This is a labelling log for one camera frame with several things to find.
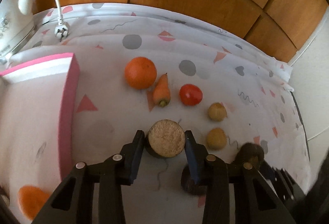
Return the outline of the small orange carrot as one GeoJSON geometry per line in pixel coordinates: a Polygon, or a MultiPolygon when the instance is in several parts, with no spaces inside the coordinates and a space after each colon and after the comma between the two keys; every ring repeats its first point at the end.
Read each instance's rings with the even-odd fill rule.
{"type": "Polygon", "coordinates": [[[153,103],[159,107],[167,106],[171,101],[167,73],[160,76],[152,94],[153,103]]]}

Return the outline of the pink rimmed white tray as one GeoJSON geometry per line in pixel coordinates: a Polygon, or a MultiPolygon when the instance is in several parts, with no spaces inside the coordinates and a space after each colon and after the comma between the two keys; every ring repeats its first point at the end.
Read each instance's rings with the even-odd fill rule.
{"type": "Polygon", "coordinates": [[[73,53],[34,59],[1,72],[1,187],[9,209],[28,223],[17,194],[52,192],[70,173],[71,129],[80,68],[73,53]]]}

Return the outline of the red tomato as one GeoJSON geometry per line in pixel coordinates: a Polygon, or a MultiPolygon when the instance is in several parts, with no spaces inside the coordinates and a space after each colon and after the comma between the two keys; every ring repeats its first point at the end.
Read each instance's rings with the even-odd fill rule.
{"type": "Polygon", "coordinates": [[[202,90],[193,84],[185,84],[179,91],[181,102],[186,106],[196,106],[203,99],[202,90]]]}

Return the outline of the white ceramic electric kettle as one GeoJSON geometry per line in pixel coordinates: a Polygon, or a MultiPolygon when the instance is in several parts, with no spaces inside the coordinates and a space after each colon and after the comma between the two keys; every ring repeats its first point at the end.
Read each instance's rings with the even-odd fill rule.
{"type": "Polygon", "coordinates": [[[17,53],[34,30],[32,0],[1,1],[1,59],[17,53]]]}

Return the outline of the dark oval avocado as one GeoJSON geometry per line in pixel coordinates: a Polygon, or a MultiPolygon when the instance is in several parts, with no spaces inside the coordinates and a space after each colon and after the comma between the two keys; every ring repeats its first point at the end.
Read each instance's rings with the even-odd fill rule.
{"type": "Polygon", "coordinates": [[[256,170],[264,162],[264,150],[261,146],[254,143],[245,143],[236,154],[231,164],[242,165],[246,162],[250,163],[256,170]]]}

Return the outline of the patterned white tablecloth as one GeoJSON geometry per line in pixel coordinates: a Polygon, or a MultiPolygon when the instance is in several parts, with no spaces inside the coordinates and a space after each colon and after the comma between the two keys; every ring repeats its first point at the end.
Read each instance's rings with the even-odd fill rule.
{"type": "MultiPolygon", "coordinates": [[[[223,150],[209,152],[230,163],[245,142],[264,147],[265,160],[285,169],[303,191],[311,169],[297,107],[288,84],[292,67],[268,57],[227,32],[208,32],[201,21],[169,11],[127,4],[84,4],[63,9],[70,34],[53,34],[57,12],[34,15],[37,32],[9,67],[53,54],[74,53],[79,67],[72,123],[72,164],[103,162],[132,141],[136,130],[148,132],[161,119],[191,130],[198,143],[220,127],[228,137],[223,150]],[[149,90],[134,90],[124,80],[126,64],[146,57],[157,78],[167,73],[171,101],[160,108],[148,101],[149,90]],[[184,106],[179,90],[199,87],[203,99],[184,106]],[[227,118],[211,121],[208,107],[221,103],[227,118]]],[[[158,159],[146,151],[131,187],[123,186],[127,223],[201,223],[204,199],[180,186],[184,151],[158,159]]]]}

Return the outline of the small tan potato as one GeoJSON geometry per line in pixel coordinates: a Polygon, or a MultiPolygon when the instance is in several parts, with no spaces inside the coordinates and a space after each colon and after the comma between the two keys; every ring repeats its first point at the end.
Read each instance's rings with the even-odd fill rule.
{"type": "Polygon", "coordinates": [[[207,146],[213,150],[221,150],[227,144],[227,138],[224,130],[221,128],[212,129],[206,136],[207,146]]]}
{"type": "Polygon", "coordinates": [[[227,111],[221,103],[213,103],[208,108],[208,117],[216,122],[221,122],[227,118],[227,111]]]}

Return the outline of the half cut dark vegetable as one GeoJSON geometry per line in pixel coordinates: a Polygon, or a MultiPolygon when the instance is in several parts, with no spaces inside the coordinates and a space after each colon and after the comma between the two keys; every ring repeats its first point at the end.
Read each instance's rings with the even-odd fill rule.
{"type": "Polygon", "coordinates": [[[185,132],[175,121],[157,121],[146,135],[146,151],[156,158],[173,158],[185,147],[185,132]]]}

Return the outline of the round dark beet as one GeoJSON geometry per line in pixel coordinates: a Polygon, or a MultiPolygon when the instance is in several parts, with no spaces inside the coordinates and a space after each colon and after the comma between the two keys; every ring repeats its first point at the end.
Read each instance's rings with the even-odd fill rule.
{"type": "Polygon", "coordinates": [[[206,186],[197,185],[191,178],[189,166],[186,165],[181,174],[181,187],[182,189],[193,196],[204,196],[207,191],[206,186]]]}

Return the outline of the orange fruit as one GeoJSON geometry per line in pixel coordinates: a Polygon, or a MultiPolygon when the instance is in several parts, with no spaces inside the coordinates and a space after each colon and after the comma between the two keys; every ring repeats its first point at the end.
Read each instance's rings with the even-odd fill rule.
{"type": "Polygon", "coordinates": [[[135,57],[126,64],[124,78],[130,87],[144,90],[154,84],[157,78],[157,69],[150,59],[135,57]]]}
{"type": "Polygon", "coordinates": [[[24,185],[17,194],[19,209],[27,219],[33,221],[49,197],[50,193],[36,186],[24,185]]]}

